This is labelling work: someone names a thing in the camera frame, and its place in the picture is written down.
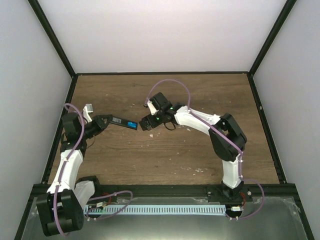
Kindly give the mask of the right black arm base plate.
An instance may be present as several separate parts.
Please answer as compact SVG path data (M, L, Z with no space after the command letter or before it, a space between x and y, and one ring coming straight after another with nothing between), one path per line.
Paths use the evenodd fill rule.
M252 202L253 198L244 192L239 192L234 195L225 194L221 191L208 191L207 198L209 202L219 202L219 203L240 203L242 201Z

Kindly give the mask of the blue battery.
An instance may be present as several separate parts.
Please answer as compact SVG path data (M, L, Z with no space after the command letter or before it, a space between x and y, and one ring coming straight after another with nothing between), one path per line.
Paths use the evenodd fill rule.
M137 130L138 129L138 123L133 121L128 121L127 126L131 129Z

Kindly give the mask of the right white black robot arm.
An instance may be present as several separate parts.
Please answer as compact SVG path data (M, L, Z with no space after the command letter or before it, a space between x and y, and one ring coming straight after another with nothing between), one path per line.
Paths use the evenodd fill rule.
M207 114L190 108L186 104L172 104L159 92L144 104L150 113L139 122L144 131L160 125L186 126L209 136L215 154L222 160L222 195L229 202L240 196L244 184L242 162L247 137L234 117Z

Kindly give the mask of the clear plastic sheet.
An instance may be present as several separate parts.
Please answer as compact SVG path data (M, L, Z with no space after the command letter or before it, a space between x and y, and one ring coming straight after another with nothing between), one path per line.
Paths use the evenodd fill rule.
M243 216L121 215L128 205L219 205L205 198L119 199L124 205L111 215L91 215L70 240L305 240L299 210L290 197L256 197L245 204Z

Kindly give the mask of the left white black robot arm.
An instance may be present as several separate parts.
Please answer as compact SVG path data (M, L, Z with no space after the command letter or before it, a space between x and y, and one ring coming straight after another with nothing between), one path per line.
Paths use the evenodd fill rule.
M87 140L102 133L113 116L96 115L85 122L75 112L62 117L66 140L60 146L60 163L51 186L36 201L45 236L67 236L84 225L84 207L102 196L96 176L77 181L77 175L87 150Z

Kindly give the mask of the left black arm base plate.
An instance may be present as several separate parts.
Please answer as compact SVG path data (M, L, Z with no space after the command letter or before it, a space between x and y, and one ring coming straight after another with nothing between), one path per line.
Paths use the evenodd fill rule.
M111 194L108 194L108 193L103 193L101 196L96 196L96 197L92 197L89 199L89 201L97 201L97 200L105 200L107 202L111 202L113 198L116 198L117 195L119 193L118 192L114 192L114 193L111 193Z

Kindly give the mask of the black aluminium frame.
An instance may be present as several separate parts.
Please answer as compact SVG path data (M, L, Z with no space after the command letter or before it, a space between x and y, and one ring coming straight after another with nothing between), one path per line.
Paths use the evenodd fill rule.
M276 145L274 139L271 134L271 130L262 107L261 99L258 94L256 84L254 81L254 74L257 72L259 66L261 65L263 59L265 58L267 52L269 51L272 43L276 39L279 31L281 30L283 24L285 23L287 17L289 16L290 12L292 11L293 7L295 6L296 1L294 0L287 0L281 9L275 23L273 24L266 40L264 41L256 59L253 62L252 67L249 71L245 71L244 74L247 76L249 86L254 98L255 105L257 107L257 111L259 114L259 118L262 124L262 128L266 137L266 141L271 153L272 161L274 164L274 168L278 177L278 184L263 184L262 191L258 190L258 185L256 184L249 184L247 187L249 190L253 191L253 195L257 196L264 196L264 197L293 197L294 202L296 204L296 208L299 210L299 219L301 220L301 224L303 226L303 231L306 235L308 240L314 239L314 235L312 233L310 224L308 222L308 218L306 216L305 210L303 208L300 196L298 194L298 190L296 185L293 183L289 183L285 176L285 172L283 166L280 161L280 157L278 155L278 151L276 149ZM78 78L80 76L79 73L75 73L74 69L71 66L68 57L63 50L52 26L49 23L46 14L44 13L40 3L37 0L29 1L29 5L31 6L32 10L34 11L36 17L38 18L39 22L42 25L42 28L45 30L47 36L49 37L53 47L55 48L56 52L58 53L62 63L66 67L66 70L71 76L71 83L70 87L66 96L66 103L70 103L72 97L74 95L74 91L76 88L76 84ZM58 150L58 140L60 135L63 131L63 125L61 123L58 124L53 144L49 153L49 157L45 166L44 174L42 176L41 183L34 184L32 187L32 191L30 193L28 202L26 204L25 211L22 215L19 227L17 229L15 239L21 240L27 231L27 226L29 222L29 215L31 213L32 204L36 197L44 193L45 187L48 186L49 175L52 171L53 163L54 163L54 154ZM218 184L194 184L194 185L183 185L183 184L167 184L167 185L133 185L133 190L141 197L168 197L168 198L177 198L177 197L191 197L191 196L203 196L206 190L214 189L217 191L220 189L220 185Z

